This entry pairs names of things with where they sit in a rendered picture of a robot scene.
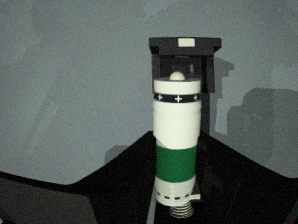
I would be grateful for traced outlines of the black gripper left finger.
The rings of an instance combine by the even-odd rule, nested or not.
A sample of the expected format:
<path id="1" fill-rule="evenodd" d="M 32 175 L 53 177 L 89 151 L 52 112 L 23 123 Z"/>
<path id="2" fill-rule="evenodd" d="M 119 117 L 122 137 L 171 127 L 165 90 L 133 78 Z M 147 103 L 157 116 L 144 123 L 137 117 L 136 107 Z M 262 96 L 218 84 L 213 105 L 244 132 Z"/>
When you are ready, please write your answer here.
<path id="1" fill-rule="evenodd" d="M 47 183 L 0 171 L 0 218 L 16 224 L 146 224 L 154 177 L 154 132 L 78 183 Z"/>

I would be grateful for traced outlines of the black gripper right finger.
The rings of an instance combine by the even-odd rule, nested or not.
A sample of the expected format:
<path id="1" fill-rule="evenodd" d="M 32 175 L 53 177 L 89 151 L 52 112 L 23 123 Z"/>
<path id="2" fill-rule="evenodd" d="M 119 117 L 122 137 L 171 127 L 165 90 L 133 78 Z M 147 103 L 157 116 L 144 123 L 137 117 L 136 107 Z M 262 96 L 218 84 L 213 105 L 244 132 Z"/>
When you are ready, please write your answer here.
<path id="1" fill-rule="evenodd" d="M 202 131 L 194 173 L 208 224 L 293 224 L 298 218 L 298 177 L 279 175 Z"/>

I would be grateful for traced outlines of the white and green battery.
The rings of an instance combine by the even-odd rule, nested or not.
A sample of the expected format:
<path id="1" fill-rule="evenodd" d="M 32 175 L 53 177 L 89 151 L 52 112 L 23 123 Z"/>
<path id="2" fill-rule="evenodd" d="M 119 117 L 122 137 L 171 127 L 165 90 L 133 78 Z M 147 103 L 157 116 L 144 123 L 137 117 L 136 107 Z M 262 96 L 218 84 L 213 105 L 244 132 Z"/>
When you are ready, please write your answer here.
<path id="1" fill-rule="evenodd" d="M 174 71 L 169 77 L 157 77 L 153 81 L 154 196 L 162 205 L 185 205 L 196 184 L 201 80 Z"/>

